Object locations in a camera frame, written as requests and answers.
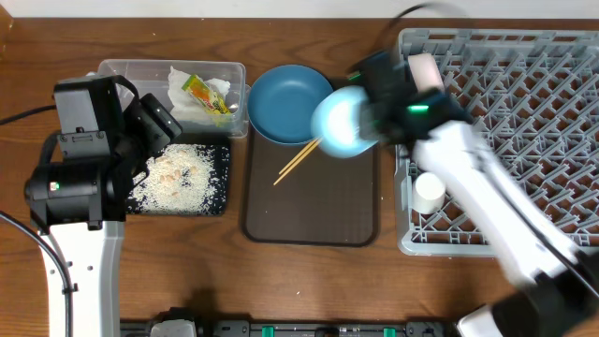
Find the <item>clear plastic bin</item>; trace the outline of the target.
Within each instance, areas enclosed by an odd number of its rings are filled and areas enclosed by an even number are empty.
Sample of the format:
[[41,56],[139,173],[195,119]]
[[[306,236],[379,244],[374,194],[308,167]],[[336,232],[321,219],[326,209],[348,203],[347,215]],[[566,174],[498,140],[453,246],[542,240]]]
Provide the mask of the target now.
[[[168,97],[168,74],[170,68],[188,74],[196,74],[203,80],[216,78],[229,81],[230,89],[226,95],[226,105],[232,114],[226,117],[222,126],[199,124],[193,121],[177,119],[171,114],[173,104]],[[245,83],[246,70],[243,64],[235,62],[185,61],[185,60],[142,60],[111,59],[103,61],[97,73],[99,75],[122,75],[132,82],[140,95],[153,94],[170,114],[183,127],[185,133],[214,134],[242,139],[248,133],[247,98],[251,87]]]

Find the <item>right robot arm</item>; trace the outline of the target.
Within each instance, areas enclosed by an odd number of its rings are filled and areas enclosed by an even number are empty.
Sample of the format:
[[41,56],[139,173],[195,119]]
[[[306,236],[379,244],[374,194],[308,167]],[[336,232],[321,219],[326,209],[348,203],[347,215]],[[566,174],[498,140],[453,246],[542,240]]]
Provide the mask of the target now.
[[358,104],[360,135],[407,147],[494,250],[517,293],[456,324],[461,336],[563,336],[598,312],[598,255],[553,226],[505,170],[471,114],[438,89]]

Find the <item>wooden chopstick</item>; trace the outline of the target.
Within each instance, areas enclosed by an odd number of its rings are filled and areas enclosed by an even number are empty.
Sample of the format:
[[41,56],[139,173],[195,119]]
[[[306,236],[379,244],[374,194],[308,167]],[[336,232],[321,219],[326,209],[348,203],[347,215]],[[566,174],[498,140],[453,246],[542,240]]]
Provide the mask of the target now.
[[279,174],[283,175],[284,173],[291,170],[295,167],[305,156],[307,156],[320,142],[321,138],[313,139],[311,142],[306,144],[303,149],[301,149],[280,171]]
[[295,167],[293,167],[291,170],[289,170],[288,172],[284,173],[283,175],[279,174],[279,177],[275,180],[275,182],[272,185],[277,185],[283,178],[285,178],[291,171],[293,171],[307,156],[305,156]]

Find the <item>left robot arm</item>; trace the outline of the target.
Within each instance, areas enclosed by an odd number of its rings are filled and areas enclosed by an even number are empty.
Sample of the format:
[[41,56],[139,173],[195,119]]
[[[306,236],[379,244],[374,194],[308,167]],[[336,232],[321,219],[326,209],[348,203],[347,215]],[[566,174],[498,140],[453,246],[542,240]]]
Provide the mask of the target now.
[[182,129],[151,94],[126,108],[113,89],[54,99],[62,130],[25,187],[42,241],[50,334],[117,336],[126,200],[146,161]]

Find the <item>white speckled bowl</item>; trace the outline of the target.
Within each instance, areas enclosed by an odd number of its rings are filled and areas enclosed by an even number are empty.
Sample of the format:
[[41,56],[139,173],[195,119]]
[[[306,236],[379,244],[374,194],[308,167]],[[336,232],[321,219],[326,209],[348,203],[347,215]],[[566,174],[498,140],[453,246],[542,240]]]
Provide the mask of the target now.
[[409,69],[419,92],[431,89],[444,91],[444,83],[438,66],[429,53],[410,55],[407,58]]

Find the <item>light blue bowl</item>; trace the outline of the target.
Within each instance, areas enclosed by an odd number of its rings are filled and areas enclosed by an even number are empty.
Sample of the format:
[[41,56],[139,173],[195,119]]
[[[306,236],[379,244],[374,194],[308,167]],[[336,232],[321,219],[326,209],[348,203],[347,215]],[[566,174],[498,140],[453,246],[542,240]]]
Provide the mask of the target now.
[[326,154],[350,158],[362,154],[377,143],[360,134],[359,115],[368,102],[360,86],[346,86],[328,95],[314,110],[312,134]]

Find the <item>grey dishwasher rack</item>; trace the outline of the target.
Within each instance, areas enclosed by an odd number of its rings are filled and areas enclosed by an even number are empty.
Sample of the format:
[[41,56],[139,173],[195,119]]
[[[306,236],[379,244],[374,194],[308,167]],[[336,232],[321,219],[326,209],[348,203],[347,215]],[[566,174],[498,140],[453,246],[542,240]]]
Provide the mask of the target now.
[[598,35],[406,28],[400,57],[427,52],[446,91],[555,227],[598,248]]

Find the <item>yellow green snack wrapper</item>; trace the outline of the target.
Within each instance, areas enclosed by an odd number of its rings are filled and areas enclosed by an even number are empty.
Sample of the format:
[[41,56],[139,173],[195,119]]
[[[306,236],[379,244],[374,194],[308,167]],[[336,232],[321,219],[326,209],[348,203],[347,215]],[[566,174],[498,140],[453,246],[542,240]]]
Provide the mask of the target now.
[[228,115],[230,110],[224,98],[206,84],[198,75],[191,75],[182,89],[192,97],[205,111],[212,115]]

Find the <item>white tissue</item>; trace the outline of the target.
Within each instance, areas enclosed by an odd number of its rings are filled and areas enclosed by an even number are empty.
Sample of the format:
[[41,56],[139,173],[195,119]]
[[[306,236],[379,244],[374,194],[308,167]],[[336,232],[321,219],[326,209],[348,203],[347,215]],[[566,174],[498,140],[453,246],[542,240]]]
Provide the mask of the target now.
[[[199,105],[192,97],[190,97],[183,89],[186,80],[196,74],[188,74],[186,72],[170,68],[168,74],[168,97],[173,104],[171,114],[177,119],[193,121],[199,124],[213,124],[222,126],[226,117],[232,114],[231,109],[228,115],[212,115]],[[203,80],[212,89],[215,89],[224,99],[229,92],[230,82],[212,78]]]

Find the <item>white paper cup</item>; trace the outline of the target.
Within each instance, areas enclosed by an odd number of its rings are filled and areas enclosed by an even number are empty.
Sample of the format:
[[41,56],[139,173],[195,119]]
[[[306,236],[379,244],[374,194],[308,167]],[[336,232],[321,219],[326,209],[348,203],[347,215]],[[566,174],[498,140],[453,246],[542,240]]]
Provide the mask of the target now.
[[421,214],[439,211],[445,202],[446,184],[435,174],[424,172],[413,183],[412,208]]

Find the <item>brown serving tray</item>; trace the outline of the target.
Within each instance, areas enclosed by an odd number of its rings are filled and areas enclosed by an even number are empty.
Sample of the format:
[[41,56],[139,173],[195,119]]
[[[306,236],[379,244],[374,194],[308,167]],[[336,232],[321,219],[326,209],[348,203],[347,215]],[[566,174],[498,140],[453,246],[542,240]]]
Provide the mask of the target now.
[[379,232],[378,148],[336,158],[317,148],[277,185],[300,145],[252,131],[240,226],[254,242],[363,247]]

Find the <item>dark blue plate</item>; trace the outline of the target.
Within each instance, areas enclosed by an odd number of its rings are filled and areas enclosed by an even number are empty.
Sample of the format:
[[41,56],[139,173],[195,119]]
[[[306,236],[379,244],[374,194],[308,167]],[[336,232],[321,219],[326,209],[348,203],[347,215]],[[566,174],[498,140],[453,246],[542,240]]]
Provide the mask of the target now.
[[277,66],[255,81],[247,103],[249,120],[272,142],[307,143],[313,139],[314,110],[332,92],[329,80],[311,67]]

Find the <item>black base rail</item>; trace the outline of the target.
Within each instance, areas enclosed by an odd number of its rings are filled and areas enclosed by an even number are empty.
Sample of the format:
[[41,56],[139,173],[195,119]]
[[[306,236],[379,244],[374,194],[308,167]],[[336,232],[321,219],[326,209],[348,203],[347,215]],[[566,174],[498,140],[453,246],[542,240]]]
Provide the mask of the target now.
[[248,315],[207,318],[173,307],[149,320],[123,319],[122,336],[197,337],[450,337],[453,325],[440,321],[343,322],[259,321]]

